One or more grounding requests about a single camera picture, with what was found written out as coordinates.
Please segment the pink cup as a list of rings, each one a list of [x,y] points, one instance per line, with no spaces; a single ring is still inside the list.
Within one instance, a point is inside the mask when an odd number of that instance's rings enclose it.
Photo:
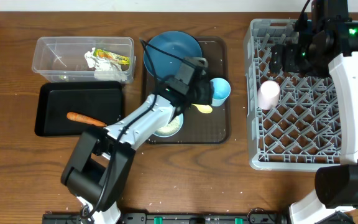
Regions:
[[[263,82],[257,92],[258,107],[262,110],[271,110],[278,105],[280,86],[273,80]]]

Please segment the light blue rice bowl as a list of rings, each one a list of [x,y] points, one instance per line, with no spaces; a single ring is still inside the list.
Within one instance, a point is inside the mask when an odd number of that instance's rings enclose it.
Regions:
[[[154,132],[155,136],[161,138],[168,138],[170,136],[175,135],[181,127],[183,126],[184,118],[183,115],[176,116],[173,120],[171,120],[166,126],[161,127],[160,129]]]

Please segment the orange carrot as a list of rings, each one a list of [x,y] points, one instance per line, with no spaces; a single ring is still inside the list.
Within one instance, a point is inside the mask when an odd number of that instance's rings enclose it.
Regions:
[[[89,116],[85,116],[83,114],[75,113],[75,112],[68,112],[67,119],[69,119],[71,121],[85,123],[85,124],[91,124],[91,125],[99,126],[99,127],[107,126],[107,124],[102,121],[99,121],[97,119],[91,118]]]

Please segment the light blue cup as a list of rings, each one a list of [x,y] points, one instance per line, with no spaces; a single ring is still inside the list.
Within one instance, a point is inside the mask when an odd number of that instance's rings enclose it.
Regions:
[[[221,106],[231,94],[231,86],[229,82],[223,78],[214,78],[210,82],[213,86],[211,106]]]

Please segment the white tissue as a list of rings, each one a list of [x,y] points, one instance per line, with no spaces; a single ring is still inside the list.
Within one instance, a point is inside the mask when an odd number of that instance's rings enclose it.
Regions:
[[[88,68],[93,68],[95,70],[95,79],[102,81],[126,81],[127,75],[124,73],[122,67],[128,65],[120,65],[110,60],[96,58],[93,56],[93,51],[95,49],[96,48],[92,48],[91,51],[88,51],[84,55]]]

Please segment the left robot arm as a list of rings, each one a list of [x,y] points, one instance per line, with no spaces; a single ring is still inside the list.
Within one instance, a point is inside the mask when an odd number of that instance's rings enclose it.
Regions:
[[[192,104],[209,105],[213,87],[207,72],[169,75],[124,119],[84,131],[65,166],[61,182],[82,204],[82,223],[117,223],[121,196],[136,150],[156,130]]]

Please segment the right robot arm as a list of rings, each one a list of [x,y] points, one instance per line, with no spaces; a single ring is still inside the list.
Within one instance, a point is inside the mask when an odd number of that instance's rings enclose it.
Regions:
[[[295,44],[272,49],[272,73],[298,72],[331,78],[341,122],[341,163],[316,171],[314,190],[289,206],[280,223],[339,221],[358,209],[358,22],[346,1],[307,1],[311,14],[301,12],[293,25]]]

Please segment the yellow green snack wrapper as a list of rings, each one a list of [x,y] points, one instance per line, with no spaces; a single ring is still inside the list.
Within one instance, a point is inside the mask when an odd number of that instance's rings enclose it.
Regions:
[[[115,54],[113,52],[103,50],[103,49],[95,49],[93,51],[93,56],[96,58],[110,60],[110,61],[118,63],[120,65],[130,65],[131,64],[131,59],[129,57]]]

